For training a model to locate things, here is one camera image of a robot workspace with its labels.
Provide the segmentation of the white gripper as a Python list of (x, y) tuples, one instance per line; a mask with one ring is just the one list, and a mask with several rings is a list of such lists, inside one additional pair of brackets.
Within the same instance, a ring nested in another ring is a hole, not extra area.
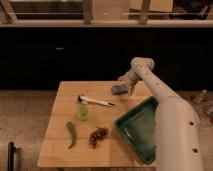
[(135, 91), (135, 85), (138, 83), (140, 78), (133, 70), (129, 70), (123, 76), (120, 76), (118, 80), (124, 81), (128, 85), (128, 95), (132, 96)]

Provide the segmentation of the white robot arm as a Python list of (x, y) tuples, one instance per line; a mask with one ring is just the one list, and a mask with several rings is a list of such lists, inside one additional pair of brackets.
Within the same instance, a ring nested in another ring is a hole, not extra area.
[(152, 58), (134, 57), (120, 77), (133, 94), (142, 79), (158, 101), (156, 109), (156, 171), (204, 171), (198, 138), (198, 116), (192, 105), (153, 72)]

